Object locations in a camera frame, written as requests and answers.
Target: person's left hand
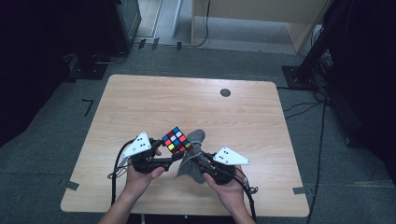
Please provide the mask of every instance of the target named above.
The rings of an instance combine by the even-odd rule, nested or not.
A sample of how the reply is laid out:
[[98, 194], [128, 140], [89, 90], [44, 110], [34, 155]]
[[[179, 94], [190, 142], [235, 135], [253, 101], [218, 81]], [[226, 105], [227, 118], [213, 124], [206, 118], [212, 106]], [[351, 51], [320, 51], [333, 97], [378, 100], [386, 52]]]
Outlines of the person's left hand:
[[[161, 156], [161, 151], [156, 150], [155, 154]], [[131, 165], [128, 166], [125, 188], [122, 193], [127, 193], [133, 196], [136, 200], [140, 198], [153, 179], [158, 178], [165, 170], [163, 167], [158, 167], [149, 174], [141, 174], [134, 170]]]

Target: rubik's cube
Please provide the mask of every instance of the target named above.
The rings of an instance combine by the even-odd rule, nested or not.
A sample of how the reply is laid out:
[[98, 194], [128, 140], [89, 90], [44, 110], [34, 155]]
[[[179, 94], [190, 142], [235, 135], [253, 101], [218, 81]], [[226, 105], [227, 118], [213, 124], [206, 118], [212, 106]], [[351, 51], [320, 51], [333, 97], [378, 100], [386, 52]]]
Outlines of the rubik's cube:
[[169, 151], [172, 152], [172, 154], [175, 154], [179, 151], [190, 151], [192, 149], [192, 144], [178, 127], [174, 128], [167, 135], [165, 135], [163, 137], [163, 142], [168, 147]]

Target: gray cloth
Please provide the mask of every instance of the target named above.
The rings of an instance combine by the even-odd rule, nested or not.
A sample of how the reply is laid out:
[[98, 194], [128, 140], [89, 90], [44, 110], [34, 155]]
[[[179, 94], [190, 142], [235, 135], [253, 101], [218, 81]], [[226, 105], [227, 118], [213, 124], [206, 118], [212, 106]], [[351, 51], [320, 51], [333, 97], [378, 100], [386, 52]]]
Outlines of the gray cloth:
[[184, 156], [175, 178], [181, 175], [189, 175], [198, 184], [204, 184], [205, 180], [201, 174], [200, 166], [195, 161], [201, 161], [209, 165], [201, 150], [201, 144], [205, 139], [205, 132], [201, 129], [195, 130], [187, 135], [187, 139], [191, 142], [193, 148]]

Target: floor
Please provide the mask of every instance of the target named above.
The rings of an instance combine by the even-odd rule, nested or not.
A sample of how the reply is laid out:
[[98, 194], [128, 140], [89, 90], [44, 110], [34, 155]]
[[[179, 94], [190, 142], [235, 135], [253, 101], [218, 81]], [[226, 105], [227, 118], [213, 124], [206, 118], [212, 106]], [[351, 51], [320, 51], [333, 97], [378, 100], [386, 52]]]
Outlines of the floor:
[[[183, 1], [175, 36], [172, 36], [177, 0], [140, 0], [142, 23], [137, 34], [137, 40], [146, 38], [148, 41], [152, 41], [154, 38], [160, 38], [159, 44], [176, 45], [177, 42], [181, 42], [183, 46], [190, 46], [191, 2]], [[205, 18], [195, 18], [195, 45], [200, 44], [205, 37], [204, 22]], [[314, 34], [319, 29], [320, 25], [316, 28]], [[152, 30], [153, 32], [150, 35], [141, 35], [146, 33], [142, 31], [147, 30]], [[297, 54], [283, 22], [244, 21], [209, 17], [208, 30], [208, 40], [201, 48]], [[299, 54], [306, 55], [310, 48], [311, 43], [308, 41]]]

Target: table top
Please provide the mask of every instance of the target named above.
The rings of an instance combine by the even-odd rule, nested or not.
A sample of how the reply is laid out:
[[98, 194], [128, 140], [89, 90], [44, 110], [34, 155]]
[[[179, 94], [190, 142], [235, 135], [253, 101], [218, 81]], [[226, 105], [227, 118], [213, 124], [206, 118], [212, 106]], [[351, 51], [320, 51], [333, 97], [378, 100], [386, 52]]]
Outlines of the table top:
[[[231, 95], [224, 97], [220, 91]], [[93, 118], [61, 207], [67, 212], [106, 212], [112, 172], [120, 148], [141, 132], [160, 139], [178, 126], [184, 134], [203, 129], [205, 152], [227, 146], [251, 160], [242, 166], [257, 216], [305, 217], [305, 194], [283, 111], [272, 82], [185, 77], [113, 75]], [[159, 158], [169, 158], [165, 147]], [[228, 216], [217, 194], [189, 176], [175, 179], [180, 161], [151, 182], [132, 213]], [[117, 193], [126, 175], [117, 179]]]

